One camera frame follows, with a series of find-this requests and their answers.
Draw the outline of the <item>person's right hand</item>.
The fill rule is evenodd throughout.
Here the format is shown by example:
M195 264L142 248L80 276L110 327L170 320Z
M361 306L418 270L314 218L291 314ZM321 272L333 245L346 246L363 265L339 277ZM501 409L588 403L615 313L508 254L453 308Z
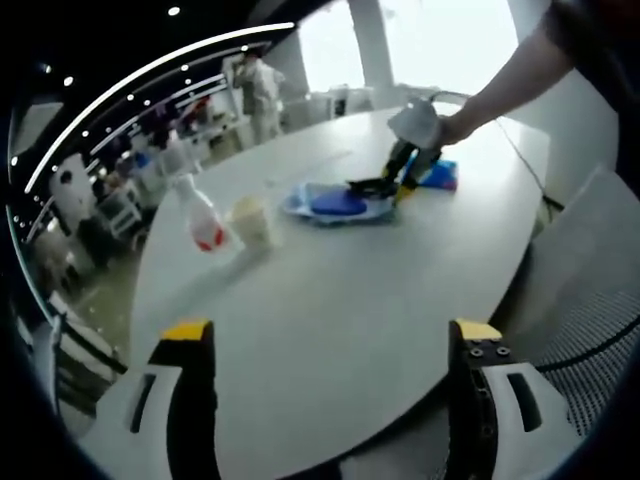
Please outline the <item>person's right hand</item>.
M440 147L455 145L468 138L477 129L475 122L462 111L450 116L440 116L439 120L438 145Z

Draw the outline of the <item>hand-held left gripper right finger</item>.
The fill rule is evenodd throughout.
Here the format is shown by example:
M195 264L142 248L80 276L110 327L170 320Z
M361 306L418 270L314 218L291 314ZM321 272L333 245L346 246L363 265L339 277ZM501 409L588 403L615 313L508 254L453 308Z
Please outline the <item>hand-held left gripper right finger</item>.
M564 397L486 323L449 322L449 479L547 479L575 450Z

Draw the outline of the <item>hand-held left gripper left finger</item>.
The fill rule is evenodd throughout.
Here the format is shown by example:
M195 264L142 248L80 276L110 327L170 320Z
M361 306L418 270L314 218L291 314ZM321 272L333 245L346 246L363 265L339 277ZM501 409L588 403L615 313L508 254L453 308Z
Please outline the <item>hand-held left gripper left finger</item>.
M98 401L83 450L111 479L219 478L215 374L213 322L170 327Z

